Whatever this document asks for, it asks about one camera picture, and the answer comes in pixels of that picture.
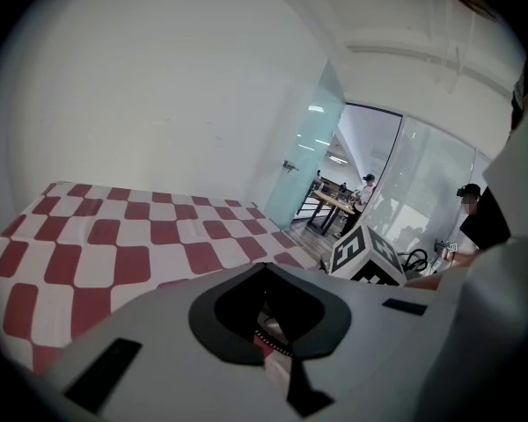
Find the floor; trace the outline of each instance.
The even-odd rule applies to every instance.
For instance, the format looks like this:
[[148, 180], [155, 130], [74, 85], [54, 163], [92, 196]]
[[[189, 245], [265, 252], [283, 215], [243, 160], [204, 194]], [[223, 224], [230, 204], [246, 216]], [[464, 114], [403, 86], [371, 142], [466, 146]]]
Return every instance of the floor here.
[[[307, 227], [308, 220], [294, 221], [286, 230], [286, 234], [315, 261], [319, 261], [322, 258], [327, 262], [331, 258], [334, 243], [338, 241], [334, 233], [341, 232], [345, 220], [343, 221], [340, 217], [337, 217], [326, 236], [321, 236]], [[324, 220], [324, 217], [316, 217], [314, 223], [320, 226]]]

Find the glass wall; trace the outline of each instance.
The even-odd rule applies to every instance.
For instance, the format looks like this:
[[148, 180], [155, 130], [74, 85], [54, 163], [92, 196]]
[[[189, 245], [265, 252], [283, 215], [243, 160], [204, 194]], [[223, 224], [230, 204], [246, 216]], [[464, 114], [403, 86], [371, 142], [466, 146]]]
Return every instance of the glass wall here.
[[364, 221], [398, 251], [422, 248], [436, 258], [434, 242], [453, 241], [465, 218], [456, 191], [470, 182], [483, 190], [481, 173], [487, 165], [488, 160], [465, 142], [406, 117]]
[[286, 156], [296, 169], [283, 169], [264, 208], [264, 214], [281, 229], [287, 229], [304, 200], [317, 169], [333, 139], [344, 109], [344, 93], [333, 66], [328, 62], [304, 120]]

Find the checkered tablecloth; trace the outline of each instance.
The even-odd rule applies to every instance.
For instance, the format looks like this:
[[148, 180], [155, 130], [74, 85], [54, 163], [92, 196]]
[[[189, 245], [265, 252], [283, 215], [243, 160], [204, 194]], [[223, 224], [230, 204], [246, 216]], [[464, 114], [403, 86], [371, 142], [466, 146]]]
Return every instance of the checkered tablecloth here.
[[0, 345], [39, 373], [138, 295], [260, 261], [315, 266], [254, 204], [52, 184], [0, 236]]

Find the black slot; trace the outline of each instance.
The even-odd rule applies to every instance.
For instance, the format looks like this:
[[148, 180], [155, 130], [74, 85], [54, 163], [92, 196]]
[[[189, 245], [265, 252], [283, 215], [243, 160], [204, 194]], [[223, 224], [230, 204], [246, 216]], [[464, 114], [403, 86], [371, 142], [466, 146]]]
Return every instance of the black slot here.
[[397, 299], [388, 299], [383, 302], [382, 306], [396, 309], [397, 311], [414, 314], [416, 316], [422, 316], [427, 308], [426, 305], [421, 305], [420, 303], [403, 302], [402, 300]]
[[140, 349], [138, 342], [116, 339], [64, 395], [89, 412], [97, 412]]

